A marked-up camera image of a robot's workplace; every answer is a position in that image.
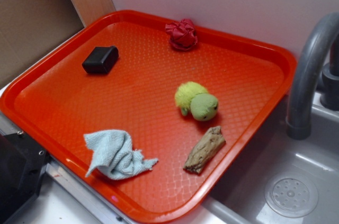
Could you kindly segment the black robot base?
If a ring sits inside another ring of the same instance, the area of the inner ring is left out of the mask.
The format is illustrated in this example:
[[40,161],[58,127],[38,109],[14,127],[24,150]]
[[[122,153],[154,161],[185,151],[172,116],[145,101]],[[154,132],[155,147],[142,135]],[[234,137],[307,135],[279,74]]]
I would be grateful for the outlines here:
[[1,135],[1,223],[9,223],[40,194],[49,154],[28,134]]

